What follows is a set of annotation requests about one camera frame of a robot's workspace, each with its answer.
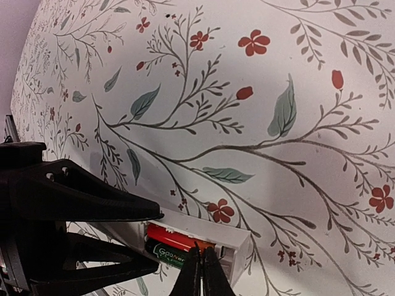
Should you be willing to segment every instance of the floral wallpaper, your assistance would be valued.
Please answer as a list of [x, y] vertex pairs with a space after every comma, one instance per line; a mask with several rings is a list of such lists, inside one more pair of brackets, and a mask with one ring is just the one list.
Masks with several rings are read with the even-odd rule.
[[[43, 0], [12, 112], [48, 160], [250, 230], [237, 295], [392, 295], [394, 8]], [[168, 295], [177, 273], [105, 291]]]

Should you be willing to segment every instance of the red flower bud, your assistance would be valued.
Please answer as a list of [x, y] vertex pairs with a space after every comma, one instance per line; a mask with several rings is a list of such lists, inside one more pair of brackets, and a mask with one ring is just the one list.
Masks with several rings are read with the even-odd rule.
[[337, 71], [337, 70], [332, 71], [332, 83], [336, 89], [343, 88], [344, 80], [341, 71]]
[[143, 67], [144, 67], [144, 62], [140, 62], [140, 63], [137, 64], [136, 70], [138, 71], [138, 70], [140, 70]]
[[236, 98], [237, 100], [245, 100], [251, 97], [254, 94], [252, 91], [251, 86], [247, 86], [246, 88], [241, 88], [239, 91], [236, 93]]

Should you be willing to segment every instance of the wall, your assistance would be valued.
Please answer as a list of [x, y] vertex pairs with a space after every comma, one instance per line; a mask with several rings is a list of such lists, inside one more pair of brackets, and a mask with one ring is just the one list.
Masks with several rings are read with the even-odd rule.
[[10, 101], [15, 74], [31, 21], [40, 0], [0, 0], [0, 139]]

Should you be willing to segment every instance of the battery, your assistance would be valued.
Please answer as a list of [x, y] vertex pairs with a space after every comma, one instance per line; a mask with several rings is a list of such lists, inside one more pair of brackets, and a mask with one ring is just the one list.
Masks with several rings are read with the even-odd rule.
[[157, 257], [160, 261], [181, 269], [186, 259], [187, 252], [173, 248], [163, 242], [148, 239], [145, 245], [148, 253]]
[[215, 244], [210, 242], [194, 239], [179, 232], [169, 232], [166, 228], [152, 223], [147, 227], [147, 236], [185, 252], [189, 252], [189, 250], [195, 246], [195, 243], [201, 252], [208, 247], [212, 247], [213, 249], [215, 248]]

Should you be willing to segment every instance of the green leaf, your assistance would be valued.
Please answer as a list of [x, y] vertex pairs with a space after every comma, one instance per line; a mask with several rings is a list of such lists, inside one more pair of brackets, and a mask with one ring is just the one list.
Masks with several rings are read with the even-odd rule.
[[85, 98], [86, 96], [83, 96], [79, 91], [73, 92], [73, 102], [79, 103]]
[[129, 156], [129, 159], [131, 162], [133, 176], [135, 177], [135, 184], [137, 185], [137, 180], [138, 180], [138, 177], [139, 177], [140, 171], [141, 171], [140, 161], [137, 158], [136, 152], [134, 152], [133, 150], [128, 149], [127, 154]]
[[117, 7], [114, 9], [114, 12], [121, 12], [121, 13], [129, 12], [130, 13], [130, 10], [127, 8], [124, 8], [124, 7]]
[[296, 120], [296, 103], [295, 103], [295, 93], [294, 84], [292, 81], [291, 74], [288, 74], [289, 85], [277, 99], [276, 106], [274, 109], [274, 117], [267, 128], [267, 133], [271, 136], [285, 137]]
[[111, 79], [109, 81], [107, 81], [106, 83], [104, 83], [104, 91], [106, 93], [108, 93], [113, 87], [114, 85], [117, 83], [118, 80], [118, 76], [119, 73], [121, 72], [121, 68], [122, 66], [119, 68], [119, 70], [113, 75], [113, 77], [111, 77]]
[[203, 172], [211, 178], [225, 183], [240, 184], [246, 182], [254, 175], [247, 175], [234, 168], [203, 168]]
[[159, 89], [160, 85], [154, 91], [147, 92], [134, 101], [130, 108], [133, 119], [139, 120], [144, 115], [144, 113], [147, 112], [148, 108], [150, 108], [154, 102], [154, 99], [158, 95]]
[[103, 11], [106, 8], [106, 6], [108, 5], [109, 2], [110, 2], [110, 0], [104, 0], [103, 3], [101, 4], [99, 10]]
[[66, 26], [66, 23], [68, 22], [69, 18], [70, 18], [71, 14], [69, 14], [64, 21], [62, 22], [62, 24], [60, 25], [60, 29], [63, 30], [64, 26]]
[[148, 289], [147, 289], [146, 283], [144, 282], [143, 278], [138, 277], [136, 280], [137, 280], [137, 285], [138, 285], [138, 288], [140, 289], [141, 295], [148, 296]]
[[77, 57], [77, 69], [80, 69], [80, 50], [75, 48], [75, 56]]

